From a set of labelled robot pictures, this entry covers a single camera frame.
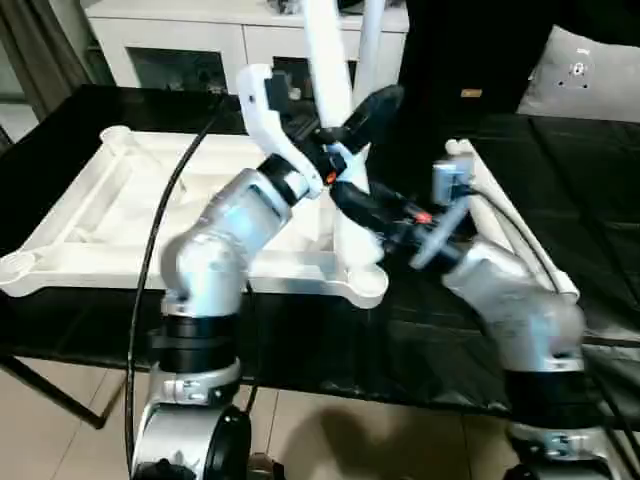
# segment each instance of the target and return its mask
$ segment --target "white pole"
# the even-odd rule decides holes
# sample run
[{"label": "white pole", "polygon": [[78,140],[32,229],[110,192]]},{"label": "white pole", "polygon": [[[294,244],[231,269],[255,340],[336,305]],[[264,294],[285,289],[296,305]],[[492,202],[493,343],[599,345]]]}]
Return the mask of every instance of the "white pole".
[{"label": "white pole", "polygon": [[[351,82],[335,0],[303,0],[305,34],[309,68],[320,123],[325,128],[338,127],[349,117],[352,108]],[[369,192],[369,181],[360,165],[349,167],[348,180]],[[334,225],[334,251],[347,268],[368,268],[379,261],[383,251],[368,230],[338,212]]]},{"label": "white pole", "polygon": [[[473,185],[491,195],[495,202],[513,218],[531,241],[533,248],[536,249],[536,252],[544,262],[547,269],[555,277],[555,280],[560,287],[560,293],[565,294],[568,299],[574,302],[577,301],[580,298],[580,291],[571,281],[569,275],[558,269],[558,267],[553,263],[549,254],[526,224],[516,207],[491,173],[491,170],[489,170],[480,155],[475,151],[471,142],[468,140],[461,140],[458,142],[458,148],[461,151],[472,153],[474,156]],[[449,144],[447,145],[447,150],[451,151]],[[522,240],[517,230],[515,230],[513,226],[511,226],[511,224],[499,213],[493,212],[491,209],[488,210],[484,205],[479,205],[483,202],[484,200],[477,197],[471,197],[470,200],[471,215],[478,231],[484,235],[488,235],[490,240],[496,241],[502,246],[505,246],[504,243],[506,238],[510,246],[509,250],[514,252],[527,264],[527,267],[533,273],[536,280],[545,288],[553,290],[553,285],[540,266],[535,254],[531,252],[529,246],[524,242],[524,240]]]},{"label": "white pole", "polygon": [[386,0],[367,0],[364,4],[356,84],[353,88],[354,107],[358,106],[376,87],[384,86],[376,85],[376,73],[385,4]]}]

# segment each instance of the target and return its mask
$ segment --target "curtain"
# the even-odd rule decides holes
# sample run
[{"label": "curtain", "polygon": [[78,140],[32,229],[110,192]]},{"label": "curtain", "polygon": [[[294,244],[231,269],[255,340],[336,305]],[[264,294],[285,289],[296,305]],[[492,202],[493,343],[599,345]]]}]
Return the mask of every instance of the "curtain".
[{"label": "curtain", "polygon": [[49,0],[0,0],[0,40],[39,120],[90,83]]}]

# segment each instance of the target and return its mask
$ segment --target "white cabinet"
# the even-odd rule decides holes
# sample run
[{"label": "white cabinet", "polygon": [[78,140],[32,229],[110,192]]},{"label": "white cabinet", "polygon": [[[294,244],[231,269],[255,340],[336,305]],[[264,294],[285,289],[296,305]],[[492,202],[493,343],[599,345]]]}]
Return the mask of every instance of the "white cabinet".
[{"label": "white cabinet", "polygon": [[172,69],[200,62],[212,85],[236,93],[236,75],[247,64],[240,25],[96,18],[91,26],[122,87],[158,87],[154,80],[162,75],[170,87]]},{"label": "white cabinet", "polygon": [[[120,86],[237,93],[244,65],[270,63],[302,96],[311,90],[302,16],[277,15],[266,0],[98,0],[85,12]],[[340,24],[353,78],[362,17]],[[385,12],[375,86],[396,83],[408,29],[404,6]]]}]

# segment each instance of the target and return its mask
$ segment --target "white pillow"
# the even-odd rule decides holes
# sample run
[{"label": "white pillow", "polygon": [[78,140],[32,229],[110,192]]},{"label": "white pillow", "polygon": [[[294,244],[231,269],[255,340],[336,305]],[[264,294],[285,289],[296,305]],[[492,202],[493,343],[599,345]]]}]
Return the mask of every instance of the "white pillow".
[{"label": "white pillow", "polygon": [[554,26],[518,112],[640,122],[640,49]]}]

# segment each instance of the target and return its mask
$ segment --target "glass cabinet door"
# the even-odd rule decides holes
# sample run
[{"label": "glass cabinet door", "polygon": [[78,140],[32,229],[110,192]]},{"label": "glass cabinet door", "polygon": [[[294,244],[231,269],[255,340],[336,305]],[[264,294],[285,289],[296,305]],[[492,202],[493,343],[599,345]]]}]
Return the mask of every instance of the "glass cabinet door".
[{"label": "glass cabinet door", "polygon": [[237,93],[247,65],[240,25],[92,19],[119,86]]}]

